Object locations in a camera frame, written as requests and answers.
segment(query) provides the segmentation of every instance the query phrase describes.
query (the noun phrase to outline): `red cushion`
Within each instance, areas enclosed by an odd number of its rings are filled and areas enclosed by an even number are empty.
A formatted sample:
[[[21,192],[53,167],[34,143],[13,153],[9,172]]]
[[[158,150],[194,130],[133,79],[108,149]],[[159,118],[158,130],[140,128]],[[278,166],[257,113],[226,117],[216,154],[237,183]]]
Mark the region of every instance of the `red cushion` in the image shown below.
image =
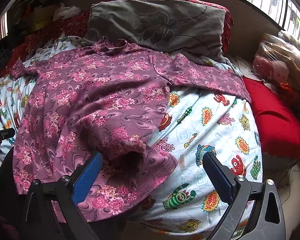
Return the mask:
[[[279,97],[263,82],[243,78],[251,96],[251,109],[259,132],[261,150],[272,156],[300,158],[300,124]]]

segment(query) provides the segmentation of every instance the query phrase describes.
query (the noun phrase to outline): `flower print pillowcase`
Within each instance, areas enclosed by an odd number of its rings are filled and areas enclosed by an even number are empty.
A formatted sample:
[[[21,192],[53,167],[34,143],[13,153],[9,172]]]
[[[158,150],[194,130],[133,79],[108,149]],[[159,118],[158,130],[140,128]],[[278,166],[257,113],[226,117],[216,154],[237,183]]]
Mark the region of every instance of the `flower print pillowcase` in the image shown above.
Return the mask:
[[[91,7],[84,46],[107,36],[142,47],[224,62],[221,35],[226,11],[182,0],[117,0]]]

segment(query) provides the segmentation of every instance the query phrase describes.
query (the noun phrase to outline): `bed sheet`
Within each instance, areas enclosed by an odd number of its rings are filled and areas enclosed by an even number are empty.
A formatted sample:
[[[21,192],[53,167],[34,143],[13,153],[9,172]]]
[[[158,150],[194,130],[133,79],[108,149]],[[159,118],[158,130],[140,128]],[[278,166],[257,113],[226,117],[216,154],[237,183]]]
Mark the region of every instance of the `bed sheet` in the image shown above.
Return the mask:
[[[32,66],[36,62],[49,59],[61,51],[79,48],[81,42],[82,38],[77,36],[66,36],[64,38],[56,39],[51,46],[38,49],[36,54],[31,59],[23,62],[23,64],[26,67]],[[13,138],[2,141],[0,165],[6,154],[14,145],[28,97],[34,88],[35,83],[35,77],[30,75],[18,79],[13,79],[11,75],[8,75],[0,83],[0,130],[14,128],[16,131]]]
[[[235,96],[180,87],[149,141],[162,155],[179,160],[132,216],[151,230],[181,239],[205,239],[224,214],[223,203],[202,167],[202,155],[213,151],[233,174],[262,182],[258,130],[250,105]],[[235,233],[238,237],[252,209],[249,202]]]

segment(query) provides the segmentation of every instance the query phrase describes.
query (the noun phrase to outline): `white plastic bag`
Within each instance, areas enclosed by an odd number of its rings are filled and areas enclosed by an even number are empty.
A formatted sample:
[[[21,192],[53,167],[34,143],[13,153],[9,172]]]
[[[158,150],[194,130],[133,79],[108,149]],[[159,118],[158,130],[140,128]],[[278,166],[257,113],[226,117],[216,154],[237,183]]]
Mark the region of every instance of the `white plastic bag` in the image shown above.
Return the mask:
[[[285,42],[292,44],[298,50],[300,50],[300,43],[292,35],[288,34],[286,31],[279,31],[278,37],[283,39]]]
[[[65,5],[62,3],[61,6],[55,10],[53,15],[53,21],[55,22],[61,19],[66,20],[80,13],[81,13],[80,8],[76,6],[65,7]]]

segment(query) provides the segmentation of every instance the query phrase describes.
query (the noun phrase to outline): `red cartoon monster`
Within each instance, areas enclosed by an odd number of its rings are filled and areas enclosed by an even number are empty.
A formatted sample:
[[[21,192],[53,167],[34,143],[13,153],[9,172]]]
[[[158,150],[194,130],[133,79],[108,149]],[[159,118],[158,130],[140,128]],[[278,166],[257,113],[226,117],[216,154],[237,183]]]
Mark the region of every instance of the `red cartoon monster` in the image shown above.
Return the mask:
[[[224,106],[229,106],[230,101],[227,100],[224,95],[221,94],[214,94],[214,100],[216,100],[218,103],[223,103]]]
[[[232,171],[232,173],[235,176],[237,176],[237,175],[246,176],[247,170],[246,170],[246,167],[244,166],[243,161],[241,160],[239,155],[237,155],[236,158],[233,158],[231,162],[232,162],[233,168],[231,168],[230,170]]]

